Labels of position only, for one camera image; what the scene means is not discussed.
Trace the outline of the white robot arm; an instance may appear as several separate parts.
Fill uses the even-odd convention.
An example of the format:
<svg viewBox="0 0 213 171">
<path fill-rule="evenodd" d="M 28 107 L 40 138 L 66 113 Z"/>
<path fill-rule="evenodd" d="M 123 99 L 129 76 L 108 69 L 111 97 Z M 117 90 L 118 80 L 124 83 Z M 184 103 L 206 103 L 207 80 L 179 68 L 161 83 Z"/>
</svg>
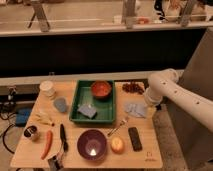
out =
<svg viewBox="0 0 213 171">
<path fill-rule="evenodd" d="M 179 74 L 174 69 L 150 74 L 143 93 L 147 105 L 157 106 L 167 97 L 213 132 L 213 101 L 182 88 L 178 80 Z"/>
</svg>

